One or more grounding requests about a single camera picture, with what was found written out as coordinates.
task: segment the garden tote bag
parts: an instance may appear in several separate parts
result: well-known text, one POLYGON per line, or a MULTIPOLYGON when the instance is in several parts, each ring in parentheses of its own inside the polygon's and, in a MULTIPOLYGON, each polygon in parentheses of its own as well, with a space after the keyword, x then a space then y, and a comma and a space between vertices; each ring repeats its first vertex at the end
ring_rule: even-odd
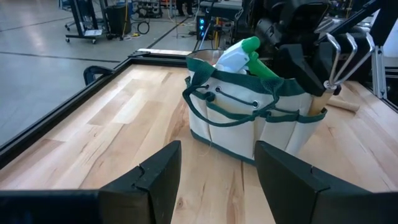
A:
POLYGON ((254 144, 265 141, 295 155, 325 117, 307 116, 312 95, 295 79, 261 79, 217 70, 222 54, 202 50, 187 57, 182 95, 195 139, 253 164, 254 144))

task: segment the spray bottle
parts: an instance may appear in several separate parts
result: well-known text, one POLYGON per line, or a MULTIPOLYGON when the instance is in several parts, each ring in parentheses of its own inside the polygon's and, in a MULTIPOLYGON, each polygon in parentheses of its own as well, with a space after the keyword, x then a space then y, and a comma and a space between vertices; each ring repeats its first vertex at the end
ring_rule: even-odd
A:
POLYGON ((255 52, 259 47, 258 37, 241 40, 222 54, 215 67, 221 71, 240 74, 246 74, 246 70, 249 70, 251 74, 260 78, 277 77, 259 60, 259 54, 255 52))

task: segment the green bag handle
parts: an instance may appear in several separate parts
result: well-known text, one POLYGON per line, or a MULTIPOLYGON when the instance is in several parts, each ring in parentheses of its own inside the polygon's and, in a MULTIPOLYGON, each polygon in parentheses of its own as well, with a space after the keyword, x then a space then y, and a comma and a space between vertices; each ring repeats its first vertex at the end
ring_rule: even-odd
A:
POLYGON ((236 120, 233 122, 229 122, 229 123, 217 123, 217 122, 213 122, 210 121, 209 119, 205 118, 193 105, 192 100, 190 98, 190 95, 199 87, 202 86, 202 84, 204 84, 215 72, 217 71, 216 68, 214 68, 213 66, 211 66, 209 63, 204 63, 203 65, 199 66, 198 69, 196 70, 195 74, 192 77, 192 82, 191 82, 191 86, 188 87, 187 89, 185 89, 182 92, 182 97, 184 98, 184 100, 187 102, 189 108, 192 110, 193 114, 196 115, 198 118, 200 118, 202 121, 216 126, 216 127, 220 127, 220 128, 227 128, 227 127, 233 127, 233 126, 237 126, 240 124, 244 124, 248 121, 254 121, 255 118, 257 118, 258 116, 264 114, 266 111, 268 111, 270 108, 274 107, 275 104, 278 102, 279 98, 275 98, 274 97, 274 101, 270 104, 268 104, 267 106, 253 112, 252 115, 247 115, 246 117, 244 117, 243 119, 240 120, 236 120))

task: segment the wooden table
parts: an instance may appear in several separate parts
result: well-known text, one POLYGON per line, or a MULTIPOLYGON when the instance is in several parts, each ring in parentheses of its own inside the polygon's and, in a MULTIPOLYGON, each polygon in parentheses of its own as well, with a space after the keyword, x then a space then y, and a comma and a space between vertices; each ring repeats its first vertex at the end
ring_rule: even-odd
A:
MULTIPOLYGON (((179 139, 173 223, 273 223, 255 168, 192 138, 186 76, 184 68, 129 67, 0 170, 0 188, 98 188, 179 139)), ((374 192, 396 190, 398 115, 355 82, 339 97, 361 109, 329 107, 299 158, 374 192)))

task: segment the wooden handle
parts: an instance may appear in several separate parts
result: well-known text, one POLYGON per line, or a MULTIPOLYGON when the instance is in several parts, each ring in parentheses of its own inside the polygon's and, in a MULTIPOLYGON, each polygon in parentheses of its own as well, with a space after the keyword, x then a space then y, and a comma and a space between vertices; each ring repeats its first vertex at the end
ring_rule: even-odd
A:
POLYGON ((312 103, 311 103, 310 111, 308 112, 308 115, 314 116, 314 115, 318 115, 319 113, 321 113, 322 109, 326 106, 326 104, 328 103, 332 94, 333 94, 333 92, 332 93, 325 92, 325 93, 323 93, 322 96, 314 96, 312 103))
POLYGON ((349 102, 345 102, 343 100, 337 100, 334 98, 331 98, 328 101, 328 105, 342 108, 342 109, 352 111, 352 112, 357 112, 359 110, 359 105, 356 103, 349 103, 349 102))

